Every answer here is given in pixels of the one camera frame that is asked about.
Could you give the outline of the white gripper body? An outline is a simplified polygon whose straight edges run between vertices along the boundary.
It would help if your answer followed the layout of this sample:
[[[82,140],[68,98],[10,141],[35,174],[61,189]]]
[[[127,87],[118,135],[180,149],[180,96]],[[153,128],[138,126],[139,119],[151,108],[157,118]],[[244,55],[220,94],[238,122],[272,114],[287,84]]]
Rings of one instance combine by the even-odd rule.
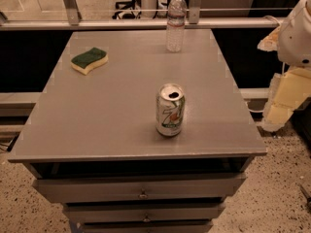
[[[288,65],[311,67],[311,0],[299,0],[282,22],[278,58]]]

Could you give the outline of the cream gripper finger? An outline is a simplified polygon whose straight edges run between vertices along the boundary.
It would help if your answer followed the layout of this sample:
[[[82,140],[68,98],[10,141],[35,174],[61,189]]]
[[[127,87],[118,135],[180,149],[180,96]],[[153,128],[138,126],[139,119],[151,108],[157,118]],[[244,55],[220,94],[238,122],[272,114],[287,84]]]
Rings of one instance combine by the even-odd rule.
[[[266,37],[259,41],[258,49],[263,51],[276,51],[278,49],[278,39],[281,27],[276,27]]]
[[[311,69],[294,67],[275,74],[268,90],[261,127],[268,132],[284,127],[294,111],[311,96]]]

